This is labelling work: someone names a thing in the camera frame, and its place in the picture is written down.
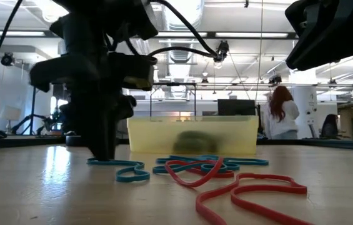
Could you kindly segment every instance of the computer monitor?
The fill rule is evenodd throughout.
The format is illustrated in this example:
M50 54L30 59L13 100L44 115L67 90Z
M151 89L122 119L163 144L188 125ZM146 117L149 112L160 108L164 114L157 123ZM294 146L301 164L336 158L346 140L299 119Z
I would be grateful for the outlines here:
M255 116L254 100L218 99L218 115L220 116Z

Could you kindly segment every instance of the white shirt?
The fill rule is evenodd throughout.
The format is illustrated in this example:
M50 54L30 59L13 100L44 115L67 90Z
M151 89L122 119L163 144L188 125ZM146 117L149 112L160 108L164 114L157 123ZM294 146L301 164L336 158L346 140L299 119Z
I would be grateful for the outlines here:
M271 114L269 105L267 106L264 116L264 125L265 134L269 139L272 139L272 137L287 131L298 130L295 120L299 117L300 112L294 101L285 101L282 105L282 109L286 116L279 122L279 118L277 116L274 117Z

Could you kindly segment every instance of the woman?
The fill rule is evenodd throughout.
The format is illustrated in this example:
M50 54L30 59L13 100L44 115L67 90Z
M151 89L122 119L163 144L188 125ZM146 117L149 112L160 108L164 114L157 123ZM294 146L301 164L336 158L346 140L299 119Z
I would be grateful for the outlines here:
M329 114L326 116L324 125L322 126L322 138L337 139L339 130L337 129L337 122L339 117L335 114Z
M285 86L278 86L268 105L265 115L265 134L269 139L297 139L298 127L295 120L299 109Z

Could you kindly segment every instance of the yellow plastic bin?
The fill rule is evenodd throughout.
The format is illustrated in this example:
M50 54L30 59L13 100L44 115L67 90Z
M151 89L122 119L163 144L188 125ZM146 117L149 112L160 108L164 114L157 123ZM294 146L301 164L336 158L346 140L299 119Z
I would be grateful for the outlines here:
M132 117L127 128L135 153L255 154L258 117Z

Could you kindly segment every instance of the desk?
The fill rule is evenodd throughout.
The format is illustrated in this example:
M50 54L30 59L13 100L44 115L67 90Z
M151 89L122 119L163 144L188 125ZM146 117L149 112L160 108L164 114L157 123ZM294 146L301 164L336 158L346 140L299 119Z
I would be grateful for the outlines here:
M244 199L314 224L353 224L353 151L258 146L257 152L270 165L242 166L242 172L291 176L308 186L309 194L253 192ZM116 168L88 166L89 156L87 149L76 147L0 149L0 224L208 224L195 211L197 193L232 182L215 179L194 190L176 184L168 175L152 174L149 182L118 183L114 181ZM116 157L144 161L150 171L155 158L164 155L130 155L128 146L119 146ZM197 178L187 172L180 176ZM275 224L235 207L227 194L206 206L228 224Z

